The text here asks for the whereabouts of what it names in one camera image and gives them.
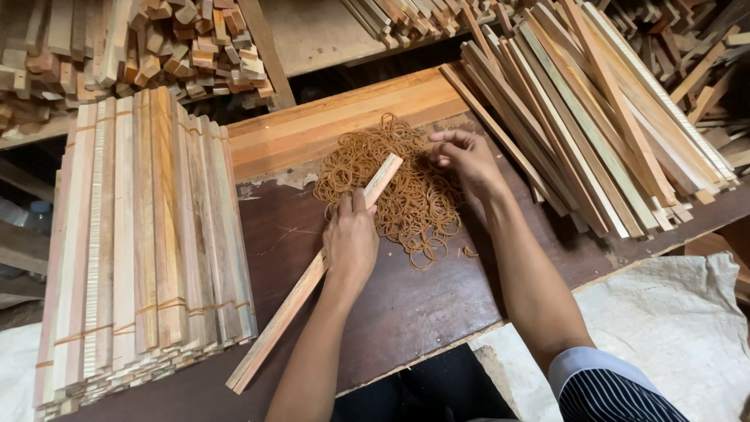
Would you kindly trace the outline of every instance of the striped shirt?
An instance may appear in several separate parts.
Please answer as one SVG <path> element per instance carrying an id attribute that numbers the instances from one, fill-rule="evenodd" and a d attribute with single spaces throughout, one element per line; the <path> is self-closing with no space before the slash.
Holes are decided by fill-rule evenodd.
<path id="1" fill-rule="evenodd" d="M 595 348 L 561 353 L 549 380 L 565 422 L 688 422 L 638 368 Z"/>

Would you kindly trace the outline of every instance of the right hand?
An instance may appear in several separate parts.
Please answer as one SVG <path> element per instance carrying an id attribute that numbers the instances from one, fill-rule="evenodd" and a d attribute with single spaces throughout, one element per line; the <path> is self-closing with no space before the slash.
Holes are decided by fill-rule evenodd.
<path id="1" fill-rule="evenodd" d="M 430 160 L 440 167 L 454 168 L 469 190 L 482 202 L 507 188 L 483 137 L 453 130 L 436 132 L 428 139 L 438 143 L 430 152 Z"/>

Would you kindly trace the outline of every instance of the dark wooden tabletop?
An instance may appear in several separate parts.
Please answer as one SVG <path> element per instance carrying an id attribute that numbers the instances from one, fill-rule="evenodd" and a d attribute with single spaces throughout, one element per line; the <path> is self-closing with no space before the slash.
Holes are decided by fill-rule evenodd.
<path id="1" fill-rule="evenodd" d="M 471 112 L 418 128 L 426 134 L 444 126 L 483 133 Z M 523 210 L 536 239 L 573 289 L 660 255 L 688 240 L 750 214 L 750 188 L 724 192 L 716 202 L 696 205 L 690 222 L 656 234 L 654 240 L 599 239 L 575 233 L 547 204 L 534 204 L 526 181 L 492 145 L 497 164 Z M 245 184 L 240 213 L 253 297 L 262 330 L 322 246 L 325 204 L 302 190 L 276 182 Z M 367 384 L 471 336 L 502 324 L 502 297 L 485 221 L 475 203 L 460 211 L 463 227 L 448 241 L 448 256 L 429 270 L 414 270 L 403 249 L 380 240 L 377 265 L 346 323 L 340 356 L 338 391 Z M 478 258 L 458 249 L 471 245 Z M 182 369 L 159 381 L 113 394 L 65 421 L 190 420 L 261 421 L 320 287 L 262 365 L 247 390 L 234 394 L 224 385 L 250 345 Z"/>

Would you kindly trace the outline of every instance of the left hand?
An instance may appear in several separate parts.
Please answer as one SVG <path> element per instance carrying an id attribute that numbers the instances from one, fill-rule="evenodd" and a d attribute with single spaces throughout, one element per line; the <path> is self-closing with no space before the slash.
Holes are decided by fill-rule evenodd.
<path id="1" fill-rule="evenodd" d="M 354 304 L 375 267 L 378 236 L 373 217 L 377 206 L 365 207 L 364 189 L 341 195 L 338 210 L 323 232 L 328 260 L 326 290 Z"/>

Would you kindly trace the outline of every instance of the person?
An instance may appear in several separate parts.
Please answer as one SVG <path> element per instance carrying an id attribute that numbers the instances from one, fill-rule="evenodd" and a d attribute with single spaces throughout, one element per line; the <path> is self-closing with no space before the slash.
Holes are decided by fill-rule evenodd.
<path id="1" fill-rule="evenodd" d="M 572 293 L 536 242 L 487 141 L 460 130 L 432 134 L 429 141 L 435 143 L 430 159 L 455 169 L 484 207 L 505 309 L 547 377 L 563 419 L 686 421 L 638 368 L 596 348 Z M 365 209 L 364 195 L 357 189 L 341 198 L 323 233 L 328 275 L 281 376 L 267 422 L 331 420 L 344 324 L 375 265 L 379 239 L 374 213 L 375 206 Z"/>

